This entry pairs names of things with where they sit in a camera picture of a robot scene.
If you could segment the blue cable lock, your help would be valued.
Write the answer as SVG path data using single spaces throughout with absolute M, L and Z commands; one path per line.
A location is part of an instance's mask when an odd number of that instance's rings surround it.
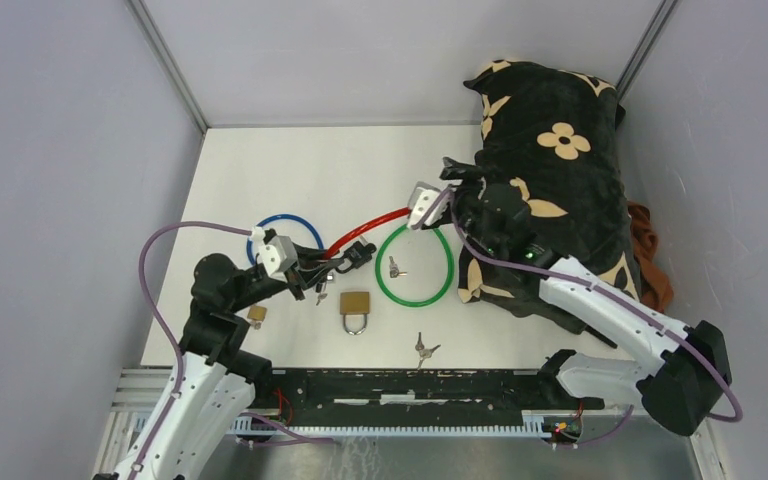
M 312 235 L 317 248 L 320 250 L 325 249 L 324 241 L 321 235 L 319 234 L 318 230 L 308 220 L 298 215 L 294 215 L 290 213 L 280 213 L 280 214 L 271 215 L 261 220 L 260 222 L 258 222 L 256 226 L 265 227 L 269 224 L 272 224 L 274 222 L 279 222 L 279 221 L 290 221 L 290 222 L 295 222 L 299 225 L 302 225 Z M 251 265 L 254 265 L 256 256 L 254 254 L 253 243 L 251 240 L 248 240 L 246 242 L 246 256 L 249 262 L 251 263 Z

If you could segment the silver keys of green lock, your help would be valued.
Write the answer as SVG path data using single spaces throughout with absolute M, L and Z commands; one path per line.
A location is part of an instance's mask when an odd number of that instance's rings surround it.
M 388 275 L 390 278 L 395 279 L 399 277 L 406 276 L 408 274 L 407 271 L 402 270 L 397 262 L 395 261 L 393 256 L 389 257 L 389 264 L 388 264 Z

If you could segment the red cable lock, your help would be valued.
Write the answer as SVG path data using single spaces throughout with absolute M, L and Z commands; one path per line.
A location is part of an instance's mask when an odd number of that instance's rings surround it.
M 340 237 L 336 242 L 334 242 L 326 250 L 325 258 L 326 259 L 333 258 L 344 246 L 348 245 L 351 241 L 359 238 L 361 235 L 365 234 L 366 232 L 373 230 L 384 224 L 387 224 L 391 221 L 406 217 L 410 214 L 410 212 L 411 210 L 409 208 L 403 207 L 403 208 L 388 212 L 386 214 L 380 215 L 372 220 L 369 220 L 361 224 L 358 227 L 355 227 L 354 229 L 350 230 L 348 233 Z

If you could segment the green cable lock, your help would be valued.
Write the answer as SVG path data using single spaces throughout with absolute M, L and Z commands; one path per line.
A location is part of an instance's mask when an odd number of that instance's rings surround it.
M 392 302 L 400 306 L 407 307 L 407 308 L 423 308 L 423 307 L 431 306 L 437 303 L 438 301 L 440 301 L 454 283 L 455 258 L 454 258 L 453 249 L 451 248 L 445 235 L 439 229 L 431 230 L 431 232 L 436 236 L 437 240 L 439 241 L 442 251 L 446 257 L 446 276 L 443 282 L 441 283 L 440 288 L 432 296 L 422 300 L 404 299 L 402 297 L 399 297 L 389 289 L 389 287 L 386 285 L 382 272 L 383 272 L 383 260 L 384 260 L 385 254 L 387 253 L 388 248 L 398 237 L 404 235 L 407 231 L 408 231 L 408 227 L 406 225 L 402 225 L 396 228 L 381 244 L 381 247 L 378 249 L 377 255 L 375 258 L 375 267 L 374 267 L 375 280 L 381 292 L 389 300 L 391 300 Z

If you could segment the silver keys of brass padlock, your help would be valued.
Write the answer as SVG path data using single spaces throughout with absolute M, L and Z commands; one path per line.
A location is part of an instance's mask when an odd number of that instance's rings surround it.
M 417 370 L 421 370 L 426 360 L 430 359 L 433 354 L 441 347 L 441 344 L 437 344 L 433 347 L 427 347 L 423 342 L 423 335 L 421 332 L 417 334 L 417 342 L 415 344 L 415 350 L 418 354 Z

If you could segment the black padlock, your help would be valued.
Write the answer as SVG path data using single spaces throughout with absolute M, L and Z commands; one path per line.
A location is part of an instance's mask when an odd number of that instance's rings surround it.
M 360 240 L 352 244 L 341 257 L 341 263 L 335 268 L 340 274 L 346 274 L 369 263 L 377 252 L 377 246 L 373 243 L 364 243 Z

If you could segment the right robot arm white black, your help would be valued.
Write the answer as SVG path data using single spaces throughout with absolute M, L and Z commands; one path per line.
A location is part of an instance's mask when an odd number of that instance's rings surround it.
M 473 257 L 506 273 L 537 279 L 539 298 L 597 331 L 628 359 L 595 358 L 559 352 L 559 364 L 537 382 L 540 400 L 562 408 L 576 398 L 601 398 L 641 406 L 666 430 L 688 437 L 706 419 L 738 423 L 744 409 L 731 388 L 733 376 L 723 332 L 701 320 L 691 326 L 653 310 L 600 279 L 576 257 L 525 238 L 528 209 L 494 185 L 481 186 L 496 172 L 446 157 L 440 173 L 447 186 L 451 224 Z

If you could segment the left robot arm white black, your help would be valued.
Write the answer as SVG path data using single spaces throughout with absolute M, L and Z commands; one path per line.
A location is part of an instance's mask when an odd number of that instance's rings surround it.
M 302 300 L 340 263 L 285 236 L 262 245 L 248 269 L 224 254 L 203 257 L 170 379 L 128 453 L 103 478 L 198 478 L 233 420 L 275 391 L 271 361 L 241 349 L 250 325 L 240 312 L 284 291 Z

